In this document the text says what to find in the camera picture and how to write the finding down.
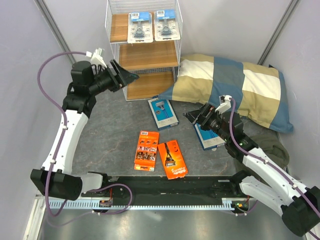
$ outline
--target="wooden board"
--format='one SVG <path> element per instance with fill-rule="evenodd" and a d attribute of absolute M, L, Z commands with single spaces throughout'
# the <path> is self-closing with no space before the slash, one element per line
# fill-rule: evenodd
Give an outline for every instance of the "wooden board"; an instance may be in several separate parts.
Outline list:
<path fill-rule="evenodd" d="M 152 12 L 152 32 L 155 39 L 154 13 Z M 124 43 L 128 41 L 128 13 L 112 15 L 110 42 Z"/>
<path fill-rule="evenodd" d="M 172 71 L 144 73 L 139 76 L 139 79 L 127 86 L 128 100 L 152 98 L 174 84 Z"/>
<path fill-rule="evenodd" d="M 120 45 L 119 64 L 128 71 L 178 66 L 174 41 Z"/>

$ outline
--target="gray floor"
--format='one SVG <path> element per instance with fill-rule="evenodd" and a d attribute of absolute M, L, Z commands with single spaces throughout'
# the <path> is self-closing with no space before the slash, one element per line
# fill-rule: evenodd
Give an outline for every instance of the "gray floor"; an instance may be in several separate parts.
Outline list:
<path fill-rule="evenodd" d="M 88 210 L 62 211 L 62 224 Z M 86 215 L 61 228 L 44 222 L 42 240 L 301 240 L 281 218 L 258 203 L 248 216 L 204 210 L 130 210 L 119 215 Z"/>
<path fill-rule="evenodd" d="M 201 104 L 171 101 L 179 125 L 160 131 L 160 143 L 177 140 L 187 165 L 189 176 L 233 175 L 235 167 L 224 147 L 217 151 L 203 151 L 195 130 L 183 116 Z M 244 120 L 249 136 L 275 132 L 251 120 Z M 83 129 L 73 160 L 73 175 L 88 171 L 109 176 L 165 176 L 157 154 L 154 172 L 134 170 L 134 156 L 141 130 L 157 131 L 147 100 L 125 101 L 122 91 L 105 92 L 97 96 L 97 103 Z"/>

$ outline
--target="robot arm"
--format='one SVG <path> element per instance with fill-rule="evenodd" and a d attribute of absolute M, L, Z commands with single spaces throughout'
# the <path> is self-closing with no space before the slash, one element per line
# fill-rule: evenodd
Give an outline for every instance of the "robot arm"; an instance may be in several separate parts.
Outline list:
<path fill-rule="evenodd" d="M 30 175 L 31 180 L 43 195 L 45 195 L 47 176 L 50 177 L 49 197 L 76 200 L 81 193 L 101 187 L 103 176 L 99 173 L 91 172 L 82 177 L 71 175 L 72 162 L 81 132 L 96 104 L 97 94 L 105 90 L 116 92 L 138 79 L 139 76 L 126 71 L 115 60 L 110 61 L 115 71 L 113 74 L 100 54 L 101 50 L 98 49 L 93 56 L 88 56 L 92 57 L 91 62 L 94 65 L 88 61 L 79 61 L 72 65 L 72 82 L 62 105 L 67 123 L 65 124 L 65 116 L 62 115 L 53 146 L 42 168 L 33 169 Z M 59 143 L 62 132 L 64 136 Z M 58 155 L 53 159 L 58 145 Z"/>
<path fill-rule="evenodd" d="M 320 222 L 305 197 L 320 210 L 320 190 L 316 186 L 307 188 L 287 174 L 243 132 L 239 114 L 231 115 L 227 112 L 231 107 L 231 99 L 229 95 L 221 96 L 219 107 L 215 108 L 207 103 L 184 115 L 193 125 L 198 123 L 202 130 L 212 130 L 225 140 L 228 153 L 255 171 L 268 184 L 267 186 L 253 176 L 238 172 L 232 177 L 238 189 L 274 210 L 294 234 L 303 236 Z"/>

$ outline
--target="reflective metal floor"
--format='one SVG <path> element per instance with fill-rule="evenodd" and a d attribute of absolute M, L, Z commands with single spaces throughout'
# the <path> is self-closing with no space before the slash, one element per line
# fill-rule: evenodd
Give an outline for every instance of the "reflective metal floor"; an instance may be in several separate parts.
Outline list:
<path fill-rule="evenodd" d="M 54 224 L 88 210 L 65 209 Z M 39 240 L 301 240 L 272 210 L 258 203 L 248 216 L 210 210 L 130 210 L 119 215 L 89 214 L 61 228 L 44 220 Z"/>

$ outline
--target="gray tabletop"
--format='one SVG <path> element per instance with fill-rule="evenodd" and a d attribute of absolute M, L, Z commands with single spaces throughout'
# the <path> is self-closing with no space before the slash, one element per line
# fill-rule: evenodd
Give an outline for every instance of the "gray tabletop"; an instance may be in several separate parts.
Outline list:
<path fill-rule="evenodd" d="M 141 130 L 158 131 L 147 100 L 126 101 L 122 91 L 105 92 L 97 96 L 97 103 L 84 127 L 74 154 L 72 174 L 88 171 L 107 173 L 109 176 L 165 176 L 160 155 L 157 153 L 154 172 L 134 169 L 139 133 Z M 189 176 L 233 175 L 233 159 L 224 147 L 204 151 L 191 123 L 184 112 L 198 109 L 201 104 L 171 101 L 179 124 L 160 131 L 159 142 L 177 140 Z M 275 132 L 244 119 L 247 135 Z"/>

